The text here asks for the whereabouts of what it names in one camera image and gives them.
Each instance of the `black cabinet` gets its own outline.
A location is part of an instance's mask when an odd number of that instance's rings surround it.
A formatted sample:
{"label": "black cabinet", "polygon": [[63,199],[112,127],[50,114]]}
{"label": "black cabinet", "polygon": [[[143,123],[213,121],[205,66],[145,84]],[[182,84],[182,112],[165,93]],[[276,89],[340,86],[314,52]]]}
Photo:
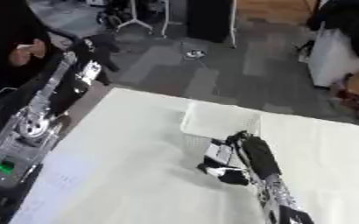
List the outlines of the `black cabinet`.
{"label": "black cabinet", "polygon": [[187,36],[221,43],[229,35],[232,0],[187,0]]}

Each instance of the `white plastic basket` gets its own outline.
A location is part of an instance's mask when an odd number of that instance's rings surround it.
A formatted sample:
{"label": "white plastic basket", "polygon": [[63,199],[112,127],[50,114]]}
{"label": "white plastic basket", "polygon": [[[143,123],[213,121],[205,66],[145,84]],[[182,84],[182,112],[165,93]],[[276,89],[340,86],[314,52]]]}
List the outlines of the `white plastic basket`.
{"label": "white plastic basket", "polygon": [[[230,119],[227,119],[227,122],[222,122],[225,117]],[[184,133],[183,141],[187,151],[205,151],[212,138],[225,140],[226,137],[241,130],[260,136],[261,114],[257,110],[237,106],[192,102],[182,120],[180,129]]]}

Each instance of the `human hand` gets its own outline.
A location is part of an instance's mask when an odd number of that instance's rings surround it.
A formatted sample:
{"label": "human hand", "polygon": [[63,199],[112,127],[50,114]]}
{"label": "human hand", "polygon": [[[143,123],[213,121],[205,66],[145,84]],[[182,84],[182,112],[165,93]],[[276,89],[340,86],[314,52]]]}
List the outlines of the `human hand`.
{"label": "human hand", "polygon": [[21,67],[30,61],[30,47],[22,47],[13,50],[9,56],[10,63],[15,67]]}
{"label": "human hand", "polygon": [[34,39],[34,44],[30,47],[32,55],[39,59],[43,59],[46,54],[46,45],[40,39]]}

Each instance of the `robotic arm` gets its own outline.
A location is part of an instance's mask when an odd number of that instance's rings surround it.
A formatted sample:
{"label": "robotic arm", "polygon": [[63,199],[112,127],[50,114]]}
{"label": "robotic arm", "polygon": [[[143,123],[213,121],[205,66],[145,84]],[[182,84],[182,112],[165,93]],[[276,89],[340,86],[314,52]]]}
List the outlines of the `robotic arm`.
{"label": "robotic arm", "polygon": [[[242,131],[223,142],[213,140],[211,145],[199,169],[231,185],[255,186],[266,224],[313,224],[290,194],[265,141]],[[244,168],[229,165],[233,155]]]}
{"label": "robotic arm", "polygon": [[6,96],[17,103],[16,113],[0,117],[5,120],[0,127],[0,188],[17,187],[41,164],[66,126],[64,112],[93,80],[109,85],[103,67],[118,70],[109,60],[109,53],[118,50],[113,41],[106,35],[81,39],[53,57],[36,80]]}

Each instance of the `paper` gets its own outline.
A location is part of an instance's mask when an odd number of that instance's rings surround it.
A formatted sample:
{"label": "paper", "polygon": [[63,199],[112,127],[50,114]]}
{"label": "paper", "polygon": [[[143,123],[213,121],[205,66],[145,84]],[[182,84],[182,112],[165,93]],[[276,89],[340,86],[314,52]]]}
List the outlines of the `paper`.
{"label": "paper", "polygon": [[44,169],[10,224],[50,223],[92,168],[89,161],[72,155],[49,154]]}

